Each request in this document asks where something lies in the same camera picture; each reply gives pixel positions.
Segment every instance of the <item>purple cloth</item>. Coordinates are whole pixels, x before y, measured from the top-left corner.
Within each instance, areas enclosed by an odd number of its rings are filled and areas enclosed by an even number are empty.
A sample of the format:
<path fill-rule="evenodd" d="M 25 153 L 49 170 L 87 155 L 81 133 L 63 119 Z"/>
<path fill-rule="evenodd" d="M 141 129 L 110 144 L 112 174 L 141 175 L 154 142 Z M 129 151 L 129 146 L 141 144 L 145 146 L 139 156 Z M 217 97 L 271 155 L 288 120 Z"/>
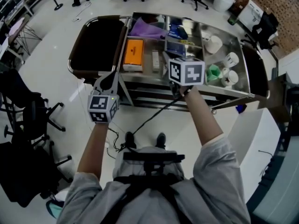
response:
<path fill-rule="evenodd" d="M 145 23 L 140 17 L 133 26 L 130 35 L 160 39 L 161 36 L 165 37 L 167 33 L 166 30 Z"/>

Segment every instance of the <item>white floor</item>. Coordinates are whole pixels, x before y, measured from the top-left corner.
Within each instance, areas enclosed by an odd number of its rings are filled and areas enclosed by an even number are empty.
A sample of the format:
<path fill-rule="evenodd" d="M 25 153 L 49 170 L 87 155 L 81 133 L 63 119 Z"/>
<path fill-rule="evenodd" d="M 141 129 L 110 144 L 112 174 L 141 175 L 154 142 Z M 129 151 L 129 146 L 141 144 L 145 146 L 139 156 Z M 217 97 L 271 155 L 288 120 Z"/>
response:
<path fill-rule="evenodd" d="M 20 69 L 20 74 L 26 85 L 36 92 L 40 92 L 44 98 L 48 98 L 50 106 L 57 102 L 63 102 L 65 107 L 57 109 L 53 118 L 57 123 L 66 127 L 66 132 L 60 132 L 48 126 L 51 139 L 55 142 L 55 155 L 62 157 L 71 154 L 73 160 L 62 167 L 62 171 L 68 175 L 76 172 L 78 162 L 91 133 L 93 123 L 90 121 L 86 103 L 87 96 L 92 89 L 90 85 L 84 85 L 83 80 L 78 80 L 67 69 L 67 60 L 75 43 L 75 40 L 84 23 L 93 17 L 102 15 L 122 14 L 130 15 L 133 11 L 171 14 L 180 17 L 189 17 L 196 21 L 213 25 L 226 30 L 240 38 L 244 32 L 238 26 L 227 23 L 228 14 L 220 14 L 210 8 L 205 10 L 199 7 L 194 11 L 190 2 L 181 3 L 181 0 L 92 0 L 90 7 L 85 7 L 86 2 L 81 0 L 80 7 L 73 8 L 73 0 L 57 0 L 63 3 L 63 7 L 54 11 L 53 0 L 43 0 L 35 10 L 36 13 L 29 25 L 43 38 L 41 42 L 30 44 L 35 47 L 26 63 Z M 85 9 L 79 17 L 81 21 L 73 22 L 73 19 Z M 268 78 L 271 77 L 271 69 L 275 67 L 274 60 L 268 52 L 263 52 Z M 247 110 L 254 110 L 258 103 L 252 103 Z M 145 108 L 133 108 L 122 106 L 117 112 L 110 127 L 120 133 L 117 145 L 124 141 L 127 131 L 134 131 L 144 120 L 149 118 L 156 110 Z M 222 127 L 224 133 L 229 133 L 238 113 L 234 107 L 219 110 L 215 118 Z M 5 117 L 0 121 L 0 133 L 7 122 Z M 200 152 L 200 142 L 192 121 L 187 112 L 163 111 L 159 116 L 149 122 L 136 135 L 139 147 L 153 145 L 160 132 L 167 137 L 167 149 L 176 150 L 179 154 L 185 154 L 182 162 L 187 178 L 192 176 L 193 164 Z M 115 135 L 108 132 L 108 142 L 111 144 Z M 110 148 L 109 153 L 115 156 L 115 151 Z M 103 161 L 101 185 L 112 180 L 114 159 L 106 152 Z M 3 190 L 0 190 L 0 222 L 10 223 L 55 223 L 45 211 L 43 201 L 37 196 L 32 203 L 22 209 L 17 204 L 9 202 Z"/>

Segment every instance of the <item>trash can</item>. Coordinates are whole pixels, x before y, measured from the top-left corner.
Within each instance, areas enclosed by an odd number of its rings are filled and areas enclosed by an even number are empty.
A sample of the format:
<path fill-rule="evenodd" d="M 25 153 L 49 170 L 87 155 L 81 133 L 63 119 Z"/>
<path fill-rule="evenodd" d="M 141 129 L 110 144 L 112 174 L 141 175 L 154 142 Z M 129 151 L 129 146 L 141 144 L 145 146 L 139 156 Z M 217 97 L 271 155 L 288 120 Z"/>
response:
<path fill-rule="evenodd" d="M 214 0 L 213 7 L 216 11 L 223 13 L 227 11 L 235 0 Z"/>

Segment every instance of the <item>brick wall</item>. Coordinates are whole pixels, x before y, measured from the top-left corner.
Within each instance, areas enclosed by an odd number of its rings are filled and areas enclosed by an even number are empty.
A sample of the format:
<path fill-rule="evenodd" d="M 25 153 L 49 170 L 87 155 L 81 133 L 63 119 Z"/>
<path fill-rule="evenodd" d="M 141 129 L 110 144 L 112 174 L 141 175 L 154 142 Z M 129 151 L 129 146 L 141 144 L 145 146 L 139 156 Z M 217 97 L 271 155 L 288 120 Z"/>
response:
<path fill-rule="evenodd" d="M 249 0 L 236 0 L 235 6 L 245 6 Z M 277 55 L 283 57 L 299 48 L 299 0 L 253 0 L 261 9 L 273 13 L 278 22 Z"/>

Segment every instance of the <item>black strap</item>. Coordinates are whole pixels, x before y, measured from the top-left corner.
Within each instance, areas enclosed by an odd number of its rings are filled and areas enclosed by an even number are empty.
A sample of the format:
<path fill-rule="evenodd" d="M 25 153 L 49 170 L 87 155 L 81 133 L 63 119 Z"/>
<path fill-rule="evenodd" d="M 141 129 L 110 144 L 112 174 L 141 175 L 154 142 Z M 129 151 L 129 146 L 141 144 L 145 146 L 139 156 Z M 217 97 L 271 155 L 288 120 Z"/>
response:
<path fill-rule="evenodd" d="M 182 224 L 191 224 L 192 222 L 188 217 L 179 209 L 178 203 L 175 199 L 177 191 L 174 190 L 170 185 L 175 184 L 179 180 L 175 175 L 168 176 L 134 176 L 129 177 L 117 177 L 114 181 L 122 182 L 124 184 L 131 184 L 127 188 L 125 194 L 121 199 L 112 207 L 107 215 L 102 220 L 101 224 L 114 224 L 118 220 L 121 210 L 126 204 L 131 202 L 134 198 L 139 196 L 144 190 L 156 189 L 158 190 L 173 206 L 178 214 L 178 219 Z"/>

